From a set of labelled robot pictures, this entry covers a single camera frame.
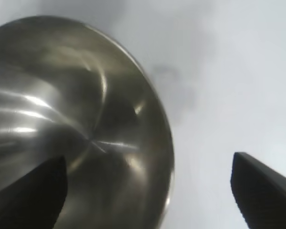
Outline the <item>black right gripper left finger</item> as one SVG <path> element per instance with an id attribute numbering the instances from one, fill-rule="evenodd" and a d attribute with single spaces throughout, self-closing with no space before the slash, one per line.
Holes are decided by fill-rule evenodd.
<path id="1" fill-rule="evenodd" d="M 52 229 L 67 192 L 65 158 L 43 162 L 0 191 L 0 229 Z"/>

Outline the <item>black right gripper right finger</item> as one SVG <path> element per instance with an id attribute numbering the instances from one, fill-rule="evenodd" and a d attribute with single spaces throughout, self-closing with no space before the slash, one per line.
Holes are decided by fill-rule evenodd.
<path id="1" fill-rule="evenodd" d="M 250 229 L 286 229 L 286 177 L 244 152 L 234 153 L 231 190 Z"/>

